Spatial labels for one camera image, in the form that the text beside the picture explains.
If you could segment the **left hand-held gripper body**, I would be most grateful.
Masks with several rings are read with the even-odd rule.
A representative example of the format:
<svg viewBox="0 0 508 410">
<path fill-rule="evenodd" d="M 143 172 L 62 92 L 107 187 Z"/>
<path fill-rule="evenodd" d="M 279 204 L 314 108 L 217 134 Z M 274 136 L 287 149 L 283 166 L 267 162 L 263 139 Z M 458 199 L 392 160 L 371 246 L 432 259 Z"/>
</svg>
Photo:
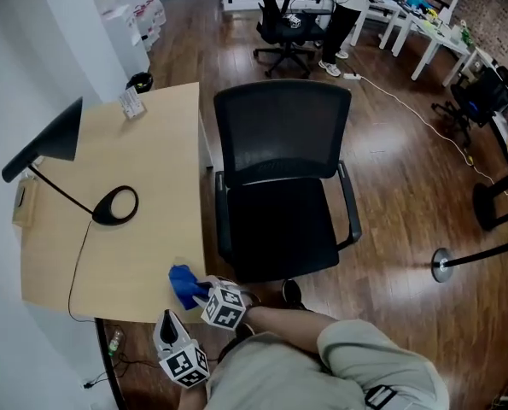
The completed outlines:
<svg viewBox="0 0 508 410">
<path fill-rule="evenodd" d="M 172 310 L 166 309 L 159 317 L 153 342 L 161 368 L 175 384 L 190 389 L 209 379 L 206 354 Z"/>
</svg>

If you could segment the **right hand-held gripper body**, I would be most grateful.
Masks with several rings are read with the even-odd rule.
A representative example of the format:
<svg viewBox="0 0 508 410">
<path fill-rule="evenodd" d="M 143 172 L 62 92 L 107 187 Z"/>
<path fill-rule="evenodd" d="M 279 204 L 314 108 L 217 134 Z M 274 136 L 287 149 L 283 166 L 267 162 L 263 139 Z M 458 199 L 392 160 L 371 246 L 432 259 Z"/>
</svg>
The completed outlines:
<svg viewBox="0 0 508 410">
<path fill-rule="evenodd" d="M 239 286 L 234 282 L 214 275 L 206 276 L 196 285 L 208 290 L 211 297 L 201 319 L 208 325 L 225 330 L 235 330 L 246 313 Z"/>
</svg>

